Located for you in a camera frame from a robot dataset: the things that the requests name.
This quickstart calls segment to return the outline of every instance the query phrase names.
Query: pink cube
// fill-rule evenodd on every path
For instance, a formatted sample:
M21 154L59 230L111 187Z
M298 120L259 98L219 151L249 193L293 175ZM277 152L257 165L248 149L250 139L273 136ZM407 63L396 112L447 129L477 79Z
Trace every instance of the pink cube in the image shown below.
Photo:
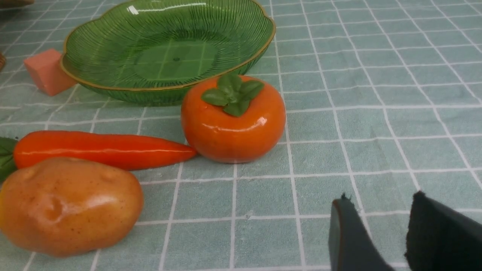
M60 68L62 54L49 49L24 60L35 85L49 96L73 87L77 82Z

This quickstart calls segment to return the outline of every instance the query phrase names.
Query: artificial carrot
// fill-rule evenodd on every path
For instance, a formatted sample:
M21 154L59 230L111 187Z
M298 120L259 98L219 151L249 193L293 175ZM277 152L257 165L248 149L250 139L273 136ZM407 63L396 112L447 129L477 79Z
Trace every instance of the artificial carrot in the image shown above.
M12 151L18 169L51 157L72 157L141 170L180 163L196 154L188 145L157 137L74 131L35 131L16 142Z

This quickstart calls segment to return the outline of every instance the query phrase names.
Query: potato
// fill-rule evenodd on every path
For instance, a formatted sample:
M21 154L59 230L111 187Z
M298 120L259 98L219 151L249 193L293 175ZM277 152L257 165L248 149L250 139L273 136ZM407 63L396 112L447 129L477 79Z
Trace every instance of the potato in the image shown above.
M132 173L81 159L51 158L5 180L0 229L20 248L70 257L118 243L143 206Z

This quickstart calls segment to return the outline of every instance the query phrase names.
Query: checkered tablecloth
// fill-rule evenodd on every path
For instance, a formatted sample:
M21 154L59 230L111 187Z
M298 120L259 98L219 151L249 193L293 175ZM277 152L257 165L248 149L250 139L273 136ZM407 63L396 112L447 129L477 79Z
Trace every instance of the checkered tablecloth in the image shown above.
M0 11L0 136L59 129L184 142L179 107L141 108L79 86L47 97L22 64L61 51L73 27L116 3ZM330 204L343 192L400 271L417 190L482 222L481 0L260 3L277 34L249 75L285 100L279 144L249 164L198 157L136 172L145 209L121 243L53 259L0 236L0 270L328 270Z

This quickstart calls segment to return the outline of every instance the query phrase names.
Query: wicker basket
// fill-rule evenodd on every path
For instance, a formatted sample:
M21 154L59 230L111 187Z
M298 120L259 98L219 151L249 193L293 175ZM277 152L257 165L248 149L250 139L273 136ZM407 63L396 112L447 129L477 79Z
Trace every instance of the wicker basket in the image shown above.
M35 0L0 0L0 9L25 7L34 2Z
M5 57L0 52L0 71L5 66Z

